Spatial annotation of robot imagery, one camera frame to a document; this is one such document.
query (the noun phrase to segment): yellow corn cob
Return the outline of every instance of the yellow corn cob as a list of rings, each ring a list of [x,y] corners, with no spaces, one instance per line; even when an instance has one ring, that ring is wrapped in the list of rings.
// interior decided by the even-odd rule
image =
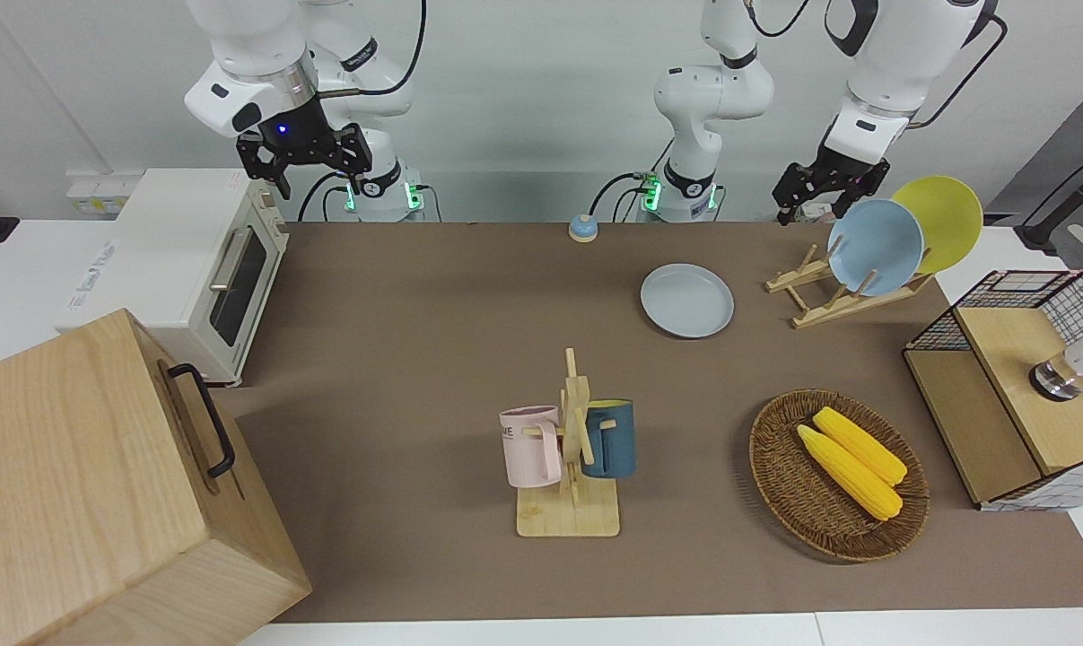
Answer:
[[[844,447],[836,444],[831,437],[817,432],[808,426],[796,426],[796,430],[800,434],[808,453],[852,496],[852,500],[872,514],[874,519],[887,520],[899,514],[903,506],[901,496],[867,466],[862,465],[860,460],[845,451]]]
[[[883,481],[893,487],[903,482],[908,467],[903,465],[901,458],[896,457],[877,438],[869,435],[869,430],[857,426],[838,410],[824,405],[820,413],[813,414],[812,422],[817,423],[821,432],[836,440],[836,444],[843,445],[857,460],[864,463],[864,466],[872,469],[873,474],[880,476]]]

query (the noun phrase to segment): woven basket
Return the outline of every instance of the woven basket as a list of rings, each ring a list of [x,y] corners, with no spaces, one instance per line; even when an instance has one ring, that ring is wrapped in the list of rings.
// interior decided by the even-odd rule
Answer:
[[[898,483],[899,515],[874,519],[804,449],[796,425],[812,425],[824,405],[838,410],[908,466]],[[885,559],[910,546],[928,518],[928,482],[919,461],[877,412],[849,397],[821,389],[783,393],[768,402],[749,434],[753,478],[767,506],[804,543],[843,560]]]

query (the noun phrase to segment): wooden box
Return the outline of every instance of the wooden box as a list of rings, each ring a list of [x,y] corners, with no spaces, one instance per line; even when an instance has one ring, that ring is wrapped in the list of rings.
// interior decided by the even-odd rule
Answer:
[[[1083,393],[1042,397],[1034,364],[1066,343],[1039,307],[956,307],[967,348],[903,353],[973,503],[1067,509],[1083,503]]]
[[[0,362],[0,646],[233,645],[311,590],[233,418],[172,367],[126,310]]]

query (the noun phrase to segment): oven door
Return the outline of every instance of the oven door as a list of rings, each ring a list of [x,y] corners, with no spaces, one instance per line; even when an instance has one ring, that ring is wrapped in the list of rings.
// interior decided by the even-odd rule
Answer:
[[[253,205],[248,205],[246,216],[231,230],[222,260],[207,286],[206,318],[197,326],[212,354],[231,372],[210,375],[212,380],[238,379],[278,261],[278,247]]]

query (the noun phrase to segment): white sticker label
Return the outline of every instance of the white sticker label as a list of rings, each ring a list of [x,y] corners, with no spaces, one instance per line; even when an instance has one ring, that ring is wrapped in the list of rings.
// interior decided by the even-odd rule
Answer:
[[[75,287],[75,294],[70,295],[69,301],[66,301],[67,310],[78,311],[81,310],[82,306],[87,305],[87,297],[94,290],[95,285],[99,284],[99,279],[102,279],[102,275],[106,272],[107,266],[110,264],[110,258],[114,258],[116,250],[118,250],[117,238],[102,243],[102,249],[99,249],[99,254],[95,255],[94,260],[87,267],[87,272],[82,274],[81,282]]]

